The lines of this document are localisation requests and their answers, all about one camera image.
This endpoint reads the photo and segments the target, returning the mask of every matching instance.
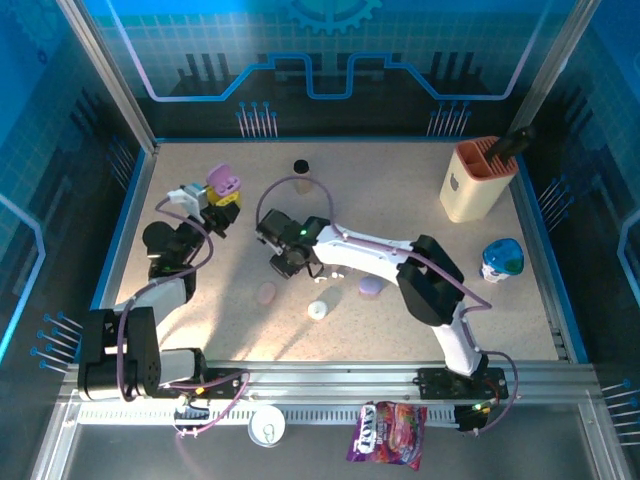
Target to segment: snack bag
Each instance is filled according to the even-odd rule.
[[[391,463],[420,468],[427,407],[369,402],[360,410],[349,462]]]

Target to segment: beige table surface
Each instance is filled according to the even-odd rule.
[[[523,274],[499,285],[478,274],[481,252],[492,241],[513,237],[525,247],[508,189],[481,221],[454,224],[447,218],[438,195],[452,149],[449,143],[165,144],[118,301],[147,282],[149,261],[141,237],[147,224],[165,220],[154,212],[157,202],[180,184],[204,184],[210,168],[227,163],[242,179],[243,210],[225,240],[213,237],[215,256],[198,272],[194,298],[158,327],[162,348],[200,347],[209,360],[443,359],[431,329],[407,312],[397,287],[388,284],[378,299],[366,300],[358,293],[361,273],[315,284],[304,272],[287,281],[272,270],[272,251],[255,239],[255,207],[262,192],[304,158],[332,192],[339,224],[389,239],[415,240],[427,234],[443,246],[464,273],[465,284],[493,304],[488,312],[470,315],[483,348],[503,350],[516,359],[557,359],[531,266],[525,263]],[[263,213],[270,207],[299,221],[328,215],[318,188],[300,196],[291,183],[274,190]],[[177,225],[171,219],[168,223]],[[278,292],[264,307],[255,297],[266,281],[274,282]],[[306,311],[318,298],[331,311],[314,321]]]

